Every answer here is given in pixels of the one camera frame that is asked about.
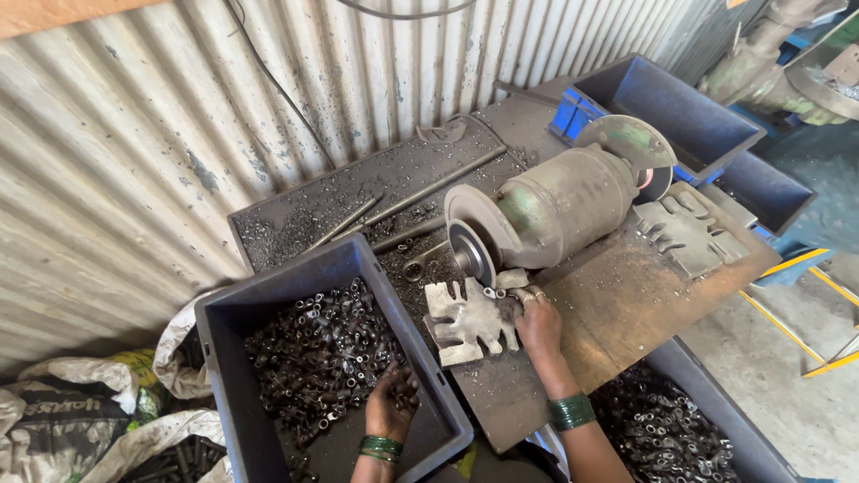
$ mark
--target yellow frame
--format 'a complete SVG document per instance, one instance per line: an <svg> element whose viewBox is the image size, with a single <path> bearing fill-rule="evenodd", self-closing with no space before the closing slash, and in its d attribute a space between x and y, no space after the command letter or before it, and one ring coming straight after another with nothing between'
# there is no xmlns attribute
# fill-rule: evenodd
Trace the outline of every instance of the yellow frame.
<svg viewBox="0 0 859 483"><path fill-rule="evenodd" d="M794 266L797 263L800 263L802 261L816 257L820 254L824 254L828 251L829 250L826 250L823 248L812 250L812 251L808 252L807 254L802 254L796 258L793 258L791 260L788 260L788 261L780 263L776 266L773 266L770 270L767 270L766 272L764 272L764 274L761 275L761 277L765 277L767 275L771 275L772 273L784 270L785 268L788 268L789 266ZM813 273L817 278L820 278L821 280L823 280L827 285L832 287L836 292L841 294L844 298L846 298L851 303L853 303L857 307L859 307L859 297L855 293L853 293L850 289L843 287L841 284L839 284L838 282L833 280L832 277L830 277L826 273L822 272L816 266L812 266L808 270L811 273ZM799 347L801 347L803 351L805 351L809 356L814 358L814 360L816 360L820 364L820 367L818 367L817 369L813 369L813 370L806 372L805 374L802 375L802 377L809 378L809 377L818 376L820 374L824 374L826 372L829 372L830 370L837 369L843 365L849 364L849 363L859 359L859 350L853 351L850 354L848 354L842 358L839 357L841 355L841 353L844 352L845 349L847 349L848 347L853 345L853 343L857 339L859 339L859 333L857 335L853 336L853 339L850 339L850 342L845 344L844 347L842 347L841 350L835 354L835 356L833 356L831 359L829 359L827 361L827 360L824 360L808 344L803 342L797 333L795 333L793 330L790 329L790 327L785 325L784 322L779 320L779 318L775 314L773 314L768 308L766 308L763 304L761 304L760 302L755 300L752 296L745 293L743 290L739 290L739 293L743 298L746 299L747 302L749 302L755 309L757 309L758 312L763 314L764 317L766 317L766 319L768 321L772 322L773 325L778 327L782 332L785 333L785 335L790 337L791 340L793 340Z"/></svg>

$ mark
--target corrugated sheet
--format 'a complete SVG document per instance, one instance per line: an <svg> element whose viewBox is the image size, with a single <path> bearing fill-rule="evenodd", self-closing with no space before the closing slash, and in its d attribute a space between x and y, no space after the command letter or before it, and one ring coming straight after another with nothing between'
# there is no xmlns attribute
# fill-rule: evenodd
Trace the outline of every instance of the corrugated sheet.
<svg viewBox="0 0 859 483"><path fill-rule="evenodd" d="M340 166L416 123L500 100L496 78L532 87L628 52L661 58L697 4L478 0L422 21L335 0L244 0L237 10ZM248 275L230 212L330 167L220 0L0 42L0 369L151 342L194 295Z"/></svg>
<svg viewBox="0 0 859 483"><path fill-rule="evenodd" d="M728 9L724 0L702 0L690 9L657 62L677 78L695 85L734 43L737 27L746 32L770 0L747 0Z"/></svg>

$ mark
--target dirty hand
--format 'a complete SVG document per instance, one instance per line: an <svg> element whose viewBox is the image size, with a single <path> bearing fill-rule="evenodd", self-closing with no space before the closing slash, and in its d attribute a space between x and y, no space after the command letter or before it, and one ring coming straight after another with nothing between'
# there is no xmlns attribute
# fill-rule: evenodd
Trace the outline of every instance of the dirty hand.
<svg viewBox="0 0 859 483"><path fill-rule="evenodd" d="M557 358L561 354L561 315L549 302L549 297L537 286L511 289L525 307L525 314L516 319L516 331L532 360Z"/></svg>
<svg viewBox="0 0 859 483"><path fill-rule="evenodd" d="M397 361L387 366L367 401L367 436L403 443L411 418L417 411L417 381L408 382L411 369L399 370Z"/></svg>

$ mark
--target person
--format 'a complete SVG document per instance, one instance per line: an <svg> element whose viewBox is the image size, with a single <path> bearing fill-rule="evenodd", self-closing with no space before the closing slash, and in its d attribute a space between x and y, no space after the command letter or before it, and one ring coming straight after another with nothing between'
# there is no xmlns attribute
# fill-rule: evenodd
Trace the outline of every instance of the person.
<svg viewBox="0 0 859 483"><path fill-rule="evenodd" d="M632 483L629 472L597 424L588 397L576 384L561 354L560 314L536 286L513 289L511 293L525 309L524 315L515 321L516 332L549 397L552 423L560 432L571 480L573 483ZM417 382L406 382L410 374L408 369L398 370L394 365L370 395L367 436L362 441L352 483L393 481L402 443L417 410ZM472 470L472 481L476 469L477 466ZM502 483L514 477L511 474L507 479L493 478Z"/></svg>

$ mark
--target workshop table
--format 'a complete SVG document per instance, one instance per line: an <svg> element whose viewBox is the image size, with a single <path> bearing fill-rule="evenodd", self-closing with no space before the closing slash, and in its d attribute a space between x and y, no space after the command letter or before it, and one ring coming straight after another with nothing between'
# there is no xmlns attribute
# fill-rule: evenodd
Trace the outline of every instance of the workshop table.
<svg viewBox="0 0 859 483"><path fill-rule="evenodd" d="M560 98L569 79L541 84L534 92ZM443 213L444 194L468 184L493 193L508 178L551 159L570 147L547 126L555 108L519 96L481 109L485 121L509 146L508 154L463 175L387 222L367 230L372 242ZM497 146L480 125L468 119L463 138L452 144L427 144L411 138L228 217L236 241L255 272L289 260L309 247L370 197L385 193L373 213L425 187ZM672 193L686 189L672 186ZM751 254L689 282L680 280L655 246L636 230L630 211L620 229L533 277L552 299L563 320L562 352L576 380L591 392L638 359L721 305L728 296L778 263L778 255L704 196L695 192L724 228ZM461 280L449 252L426 266L418 283L405 281L406 261L445 238L445 230L415 240L406 252L379 255L394 289L431 348L422 323L427 313L425 284ZM549 420L546 395L524 351L504 352L449 371L468 401L484 434L503 452Z"/></svg>

